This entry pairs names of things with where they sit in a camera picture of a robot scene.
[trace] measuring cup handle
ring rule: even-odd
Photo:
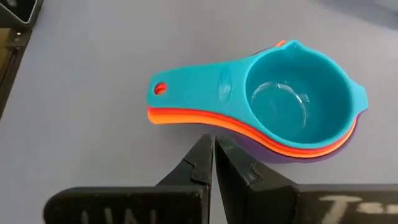
[[[239,60],[182,67],[156,74],[149,83],[147,105],[218,111],[230,97]]]
[[[363,86],[351,81],[351,88],[354,97],[354,112],[359,114],[368,108],[368,96]]]

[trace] stack of measuring cups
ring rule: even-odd
[[[314,162],[347,145],[368,108],[365,89],[332,59],[296,40],[229,62],[156,74],[154,124],[203,123],[267,162]]]

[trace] hanging hole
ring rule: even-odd
[[[155,86],[155,95],[162,95],[164,92],[166,92],[167,85],[164,83],[159,83]]]

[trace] gray table surface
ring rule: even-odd
[[[0,121],[1,222],[42,223],[69,187],[156,184],[213,130],[151,124],[151,76],[281,39],[338,62],[369,110],[337,156],[272,168],[300,183],[398,183],[398,18],[372,1],[46,0]],[[226,223],[213,179],[211,222]]]

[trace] teal measuring cup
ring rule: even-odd
[[[147,104],[220,114],[285,146],[318,149],[341,139],[368,99],[332,59],[291,40],[239,60],[160,72]]]

